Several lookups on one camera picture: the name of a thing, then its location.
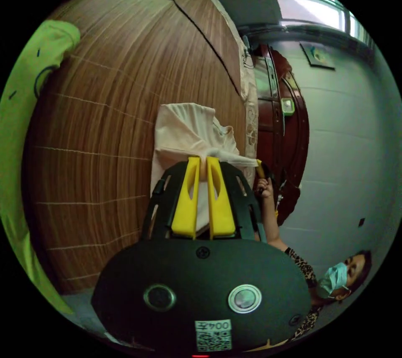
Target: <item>screw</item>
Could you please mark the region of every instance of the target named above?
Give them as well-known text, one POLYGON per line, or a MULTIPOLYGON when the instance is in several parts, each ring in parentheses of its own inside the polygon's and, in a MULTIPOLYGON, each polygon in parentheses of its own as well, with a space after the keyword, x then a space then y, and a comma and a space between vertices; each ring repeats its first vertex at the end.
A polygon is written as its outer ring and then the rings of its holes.
POLYGON ((207 247, 201 246, 196 250, 196 255, 200 259, 206 259, 210 254, 210 251, 207 247))

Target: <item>woman's arm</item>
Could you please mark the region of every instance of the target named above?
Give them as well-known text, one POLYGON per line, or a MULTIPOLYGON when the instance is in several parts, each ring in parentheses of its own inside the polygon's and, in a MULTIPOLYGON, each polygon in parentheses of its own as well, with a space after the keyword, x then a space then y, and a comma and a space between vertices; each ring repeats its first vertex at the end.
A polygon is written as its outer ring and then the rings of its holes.
POLYGON ((258 190, 262 190, 262 221, 265 230, 267 243, 281 251, 285 251, 288 246, 281 240, 279 236, 279 227, 275 215, 275 201, 273 199, 272 182, 269 178, 260 179, 257 185, 258 190))

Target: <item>white cloth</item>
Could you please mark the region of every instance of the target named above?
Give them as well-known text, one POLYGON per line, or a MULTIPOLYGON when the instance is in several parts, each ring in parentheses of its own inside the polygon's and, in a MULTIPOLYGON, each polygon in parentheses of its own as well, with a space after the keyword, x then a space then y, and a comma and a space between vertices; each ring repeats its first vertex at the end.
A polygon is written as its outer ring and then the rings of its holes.
POLYGON ((165 170, 190 156, 201 157, 197 231, 209 223, 206 158, 218 157, 241 169, 257 167, 257 160, 240 156, 231 126, 221 126, 213 108, 195 103, 162 104, 155 124, 151 195, 165 170))

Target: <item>green fabric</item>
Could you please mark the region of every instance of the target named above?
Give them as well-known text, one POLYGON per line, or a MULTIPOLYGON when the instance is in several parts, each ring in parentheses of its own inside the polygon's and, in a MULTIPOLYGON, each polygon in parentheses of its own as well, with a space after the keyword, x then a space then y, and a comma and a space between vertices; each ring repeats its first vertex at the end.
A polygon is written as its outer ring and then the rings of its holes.
POLYGON ((70 23, 45 21, 21 52, 0 100, 0 217, 5 233, 26 274, 59 312, 72 314, 47 278, 32 248, 21 195, 21 163, 26 133, 37 96, 64 54, 80 40, 70 23))

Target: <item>surgical mask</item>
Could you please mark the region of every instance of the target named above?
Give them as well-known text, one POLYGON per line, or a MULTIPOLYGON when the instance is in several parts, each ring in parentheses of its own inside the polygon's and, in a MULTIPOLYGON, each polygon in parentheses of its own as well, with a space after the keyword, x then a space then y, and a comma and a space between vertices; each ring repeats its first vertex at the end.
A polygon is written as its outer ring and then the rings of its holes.
POLYGON ((318 280, 317 294, 321 298, 332 298, 330 296, 334 290, 346 287, 348 279, 348 267, 345 263, 338 263, 337 265, 329 268, 324 276, 318 280))

